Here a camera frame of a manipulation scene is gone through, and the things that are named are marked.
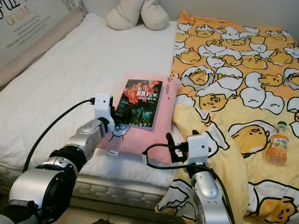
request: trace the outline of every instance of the bottle label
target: bottle label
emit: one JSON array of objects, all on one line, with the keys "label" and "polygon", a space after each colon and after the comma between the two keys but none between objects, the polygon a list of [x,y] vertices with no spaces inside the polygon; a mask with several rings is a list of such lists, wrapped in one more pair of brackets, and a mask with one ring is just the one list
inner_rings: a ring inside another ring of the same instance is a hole
[{"label": "bottle label", "polygon": [[289,141],[285,138],[275,138],[273,139],[272,148],[277,149],[281,153],[286,153],[286,149],[288,148]]}]

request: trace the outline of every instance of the floor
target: floor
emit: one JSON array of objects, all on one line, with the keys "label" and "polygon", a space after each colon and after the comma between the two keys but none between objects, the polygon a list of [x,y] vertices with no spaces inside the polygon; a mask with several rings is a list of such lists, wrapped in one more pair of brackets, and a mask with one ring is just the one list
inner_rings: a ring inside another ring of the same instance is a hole
[{"label": "floor", "polygon": [[[7,206],[8,196],[0,196],[0,209]],[[69,207],[55,224],[92,224],[99,219],[108,220],[113,224],[161,224],[149,220],[135,219],[131,217],[119,216],[112,213],[96,212],[93,210],[78,209]]]}]

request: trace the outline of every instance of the yellow blanket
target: yellow blanket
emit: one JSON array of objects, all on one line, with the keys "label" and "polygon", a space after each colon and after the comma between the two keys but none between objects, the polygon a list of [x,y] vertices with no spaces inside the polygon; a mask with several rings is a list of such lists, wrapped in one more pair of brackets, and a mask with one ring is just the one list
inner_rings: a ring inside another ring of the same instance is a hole
[{"label": "yellow blanket", "polygon": [[[183,84],[173,121],[184,137],[192,130],[208,137],[209,167],[226,186],[235,222],[297,224],[299,46],[291,35],[184,11],[171,76]],[[265,159],[278,121],[291,132],[283,167]],[[190,180],[182,170],[156,211],[197,222]]]}]

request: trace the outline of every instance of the pink pillow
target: pink pillow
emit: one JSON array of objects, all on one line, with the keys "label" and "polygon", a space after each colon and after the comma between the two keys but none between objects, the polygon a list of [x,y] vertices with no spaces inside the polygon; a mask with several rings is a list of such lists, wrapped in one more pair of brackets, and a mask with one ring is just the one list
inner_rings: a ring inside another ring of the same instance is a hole
[{"label": "pink pillow", "polygon": [[[105,136],[100,148],[141,155],[142,152],[152,144],[167,144],[166,134],[171,132],[173,107],[181,81],[176,78],[159,75],[133,74],[126,76],[123,89],[125,89],[128,79],[148,79],[163,82],[162,94],[160,95],[153,130],[149,131],[141,128],[119,125],[115,127],[113,133]],[[118,98],[114,99],[115,108],[117,108],[121,95],[122,92],[120,92]],[[149,158],[166,165],[171,165],[171,156],[167,147],[152,148],[149,151]]]}]

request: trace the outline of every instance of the cable connector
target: cable connector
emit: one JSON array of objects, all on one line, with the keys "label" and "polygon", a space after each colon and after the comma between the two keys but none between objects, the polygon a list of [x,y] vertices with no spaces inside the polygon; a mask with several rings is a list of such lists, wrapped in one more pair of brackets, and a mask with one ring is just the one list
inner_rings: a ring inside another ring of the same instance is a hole
[{"label": "cable connector", "polygon": [[92,105],[94,105],[94,102],[95,102],[95,97],[90,98],[90,103],[91,103]]}]

